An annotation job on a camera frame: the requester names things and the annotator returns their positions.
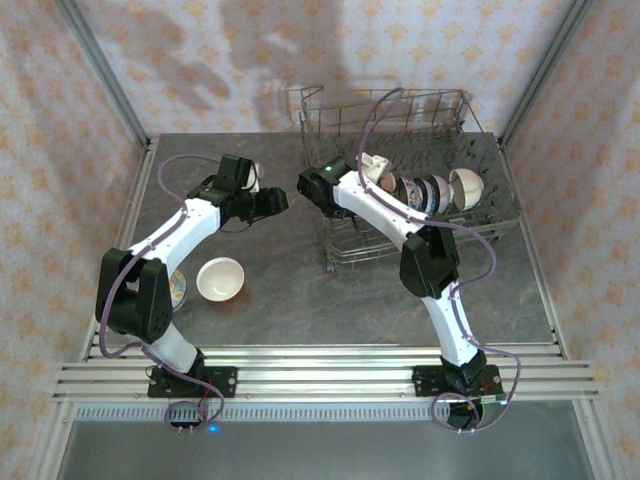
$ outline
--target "floral wallpaper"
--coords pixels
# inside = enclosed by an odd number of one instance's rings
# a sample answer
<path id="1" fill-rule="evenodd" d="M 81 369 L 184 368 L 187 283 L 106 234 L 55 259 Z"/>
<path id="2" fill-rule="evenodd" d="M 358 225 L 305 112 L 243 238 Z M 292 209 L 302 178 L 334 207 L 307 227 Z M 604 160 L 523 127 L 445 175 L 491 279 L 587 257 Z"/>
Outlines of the floral wallpaper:
<path id="1" fill-rule="evenodd" d="M 463 88 L 501 133 L 570 0 L 80 0 L 150 134 L 299 129 L 302 86 Z"/>
<path id="2" fill-rule="evenodd" d="M 640 478 L 640 4 L 594 2 L 509 148 L 572 356 Z"/>
<path id="3" fill-rule="evenodd" d="M 49 0 L 0 3 L 0 465 L 25 478 L 141 152 Z"/>

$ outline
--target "gray countertop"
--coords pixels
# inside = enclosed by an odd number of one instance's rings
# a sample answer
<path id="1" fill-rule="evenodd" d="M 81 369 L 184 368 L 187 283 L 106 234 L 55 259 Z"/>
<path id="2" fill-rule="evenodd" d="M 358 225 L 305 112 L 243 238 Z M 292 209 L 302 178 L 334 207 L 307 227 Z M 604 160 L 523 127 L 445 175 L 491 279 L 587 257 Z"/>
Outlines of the gray countertop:
<path id="1" fill-rule="evenodd" d="M 284 189 L 290 208 L 247 231 L 217 233 L 181 264 L 187 299 L 174 322 L 196 345 L 395 343 L 438 345 L 435 329 L 417 298 L 398 279 L 398 257 L 353 268 L 326 271 L 322 217 L 296 190 L 306 167 L 297 134 L 162 135 L 136 225 L 134 240 L 148 236 L 178 208 L 158 187 L 158 164 L 178 153 L 219 157 L 231 153 L 260 162 L 264 186 Z M 169 167 L 166 183 L 185 195 L 215 166 L 185 160 Z M 229 222 L 225 228 L 242 225 Z M 482 342 L 547 342 L 551 333 L 519 229 L 495 243 L 496 274 L 463 294 L 475 336 Z M 475 243 L 458 247 L 461 278 L 488 266 Z M 232 300 L 212 303 L 197 291 L 195 278 L 208 260 L 235 258 L 245 270 L 245 285 Z"/>

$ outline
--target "metal wire basket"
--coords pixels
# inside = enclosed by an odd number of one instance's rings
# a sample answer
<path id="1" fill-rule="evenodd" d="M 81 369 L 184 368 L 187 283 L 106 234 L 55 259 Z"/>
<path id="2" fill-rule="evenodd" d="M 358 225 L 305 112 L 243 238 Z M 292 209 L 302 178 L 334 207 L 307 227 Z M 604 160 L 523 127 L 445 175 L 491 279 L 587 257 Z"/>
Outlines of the metal wire basket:
<path id="1" fill-rule="evenodd" d="M 339 95 L 328 94 L 323 87 L 301 89 L 299 118 L 307 164 L 321 166 L 339 155 L 355 158 L 363 121 L 387 92 L 356 90 Z M 383 102 L 380 112 L 391 101 Z M 474 228 L 489 239 L 499 238 L 518 223 L 521 208 L 495 138 L 482 130 L 462 90 L 405 90 L 376 128 L 366 151 L 391 160 L 393 172 L 404 177 L 448 178 L 454 168 L 478 173 L 485 186 L 480 202 L 464 212 L 453 206 L 444 214 L 446 221 Z M 458 242 L 468 238 L 454 233 Z M 359 217 L 325 219 L 324 240 L 329 271 L 397 253 L 384 235 Z"/>

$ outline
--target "wall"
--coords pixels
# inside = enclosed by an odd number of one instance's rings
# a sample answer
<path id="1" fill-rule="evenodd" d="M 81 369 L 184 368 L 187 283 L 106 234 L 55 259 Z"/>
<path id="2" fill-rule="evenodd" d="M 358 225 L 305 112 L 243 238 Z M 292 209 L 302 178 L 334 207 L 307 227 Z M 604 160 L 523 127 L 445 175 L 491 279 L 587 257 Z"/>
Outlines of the wall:
<path id="1" fill-rule="evenodd" d="M 509 159 L 576 358 L 640 477 L 640 4 L 594 2 Z"/>
<path id="2" fill-rule="evenodd" d="M 299 130 L 301 86 L 464 88 L 500 133 L 570 0 L 80 0 L 151 134 Z"/>
<path id="3" fill-rule="evenodd" d="M 2 2 L 0 72 L 0 477 L 24 478 L 141 152 L 53 2 Z"/>

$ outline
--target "wire dish rack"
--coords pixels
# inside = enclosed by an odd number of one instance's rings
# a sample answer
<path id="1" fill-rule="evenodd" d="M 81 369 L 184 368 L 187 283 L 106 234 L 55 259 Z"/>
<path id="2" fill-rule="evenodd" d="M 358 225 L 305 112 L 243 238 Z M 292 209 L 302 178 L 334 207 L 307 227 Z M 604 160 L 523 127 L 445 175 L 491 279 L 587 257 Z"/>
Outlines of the wire dish rack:
<path id="1" fill-rule="evenodd" d="M 323 87 L 301 89 L 299 118 L 307 164 L 318 167 L 341 155 L 355 158 L 364 119 L 388 91 L 354 90 L 339 95 Z M 376 115 L 392 101 L 383 102 Z M 495 137 L 482 130 L 462 90 L 405 90 L 371 135 L 366 152 L 391 160 L 393 172 L 403 177 L 433 174 L 448 179 L 454 168 L 468 168 L 480 175 L 484 182 L 480 202 L 464 212 L 452 206 L 439 220 L 474 228 L 489 239 L 500 238 L 518 223 L 521 208 Z M 329 271 L 398 253 L 384 235 L 359 217 L 324 222 Z M 470 238 L 458 231 L 454 235 L 458 242 Z"/>

